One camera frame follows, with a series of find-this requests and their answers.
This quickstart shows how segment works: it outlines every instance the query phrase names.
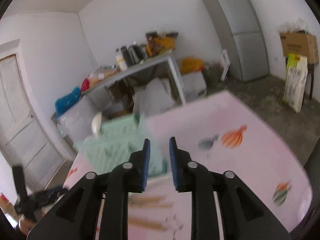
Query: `white door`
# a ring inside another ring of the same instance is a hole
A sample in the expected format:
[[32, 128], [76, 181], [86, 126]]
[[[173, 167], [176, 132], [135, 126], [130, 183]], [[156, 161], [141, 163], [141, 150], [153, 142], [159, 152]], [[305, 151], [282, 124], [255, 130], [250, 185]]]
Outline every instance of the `white door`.
[[15, 55], [0, 60], [0, 145], [11, 165], [23, 166], [32, 190], [44, 189], [63, 163], [32, 113]]

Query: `seashell print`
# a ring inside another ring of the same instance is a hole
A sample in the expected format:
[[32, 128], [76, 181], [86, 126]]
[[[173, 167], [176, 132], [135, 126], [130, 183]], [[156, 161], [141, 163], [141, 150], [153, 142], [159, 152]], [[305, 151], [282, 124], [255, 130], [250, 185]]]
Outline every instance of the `seashell print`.
[[274, 205], [277, 207], [281, 206], [287, 199], [288, 192], [291, 190], [291, 188], [292, 186], [290, 185], [290, 181], [279, 183], [276, 188], [276, 192], [272, 197]]
[[247, 126], [242, 125], [239, 130], [233, 130], [225, 133], [221, 138], [222, 145], [231, 149], [240, 146], [243, 139], [243, 133], [246, 130]]
[[198, 148], [200, 150], [209, 150], [212, 148], [215, 141], [219, 138], [218, 134], [215, 134], [212, 138], [204, 138], [198, 143]]

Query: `refrigerator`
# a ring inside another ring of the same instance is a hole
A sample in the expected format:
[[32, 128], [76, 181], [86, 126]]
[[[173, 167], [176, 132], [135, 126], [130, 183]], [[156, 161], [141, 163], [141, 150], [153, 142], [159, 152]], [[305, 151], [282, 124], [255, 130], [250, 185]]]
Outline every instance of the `refrigerator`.
[[202, 0], [226, 49], [229, 73], [239, 81], [269, 74], [265, 42], [250, 0]]

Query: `yellow bag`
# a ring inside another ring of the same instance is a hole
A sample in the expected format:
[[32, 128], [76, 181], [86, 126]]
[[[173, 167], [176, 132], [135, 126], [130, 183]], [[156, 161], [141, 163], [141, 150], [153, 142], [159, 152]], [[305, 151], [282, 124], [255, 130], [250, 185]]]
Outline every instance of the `yellow bag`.
[[194, 71], [200, 71], [204, 69], [204, 62], [202, 59], [187, 57], [181, 62], [180, 72], [181, 74], [187, 74]]

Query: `pink table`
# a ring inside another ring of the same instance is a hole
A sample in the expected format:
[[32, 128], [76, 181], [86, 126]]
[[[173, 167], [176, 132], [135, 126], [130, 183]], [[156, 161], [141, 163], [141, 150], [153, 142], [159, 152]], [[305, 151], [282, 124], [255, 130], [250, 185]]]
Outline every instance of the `pink table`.
[[[175, 136], [178, 148], [188, 151], [194, 161], [210, 171], [234, 171], [289, 232], [307, 213], [312, 190], [303, 167], [286, 143], [230, 93], [221, 92], [177, 107], [146, 119], [146, 123], [169, 163], [169, 138]], [[199, 145], [206, 138], [213, 138], [213, 145], [210, 140]], [[78, 154], [65, 186], [73, 186], [92, 170], [88, 161]], [[190, 237], [191, 195], [176, 193], [172, 179], [165, 178], [160, 184], [154, 181], [148, 184], [141, 196], [159, 195], [165, 196], [163, 202], [172, 204], [170, 209], [129, 207], [129, 215], [143, 216], [148, 221], [160, 220], [163, 227], [147, 230], [129, 224], [129, 239]]]

